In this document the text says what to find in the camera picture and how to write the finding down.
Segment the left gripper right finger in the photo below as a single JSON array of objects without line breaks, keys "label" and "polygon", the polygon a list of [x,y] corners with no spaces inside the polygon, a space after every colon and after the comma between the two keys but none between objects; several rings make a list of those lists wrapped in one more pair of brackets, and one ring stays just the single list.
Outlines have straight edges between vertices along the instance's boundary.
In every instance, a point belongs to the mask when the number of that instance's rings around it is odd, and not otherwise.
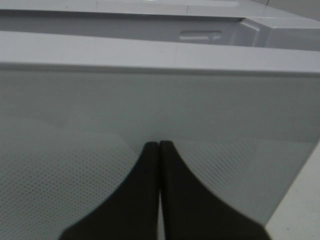
[{"label": "left gripper right finger", "polygon": [[167,240],[269,240],[265,228],[211,193],[172,141],[159,144],[161,204]]}]

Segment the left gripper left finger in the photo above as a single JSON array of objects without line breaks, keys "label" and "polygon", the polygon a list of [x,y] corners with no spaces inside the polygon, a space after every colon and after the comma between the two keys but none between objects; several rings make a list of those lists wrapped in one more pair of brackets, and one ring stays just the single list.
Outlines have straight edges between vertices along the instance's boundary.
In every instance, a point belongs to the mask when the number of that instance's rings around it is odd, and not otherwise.
[{"label": "left gripper left finger", "polygon": [[120,186],[62,240],[155,240],[159,210],[159,144],[147,142]]}]

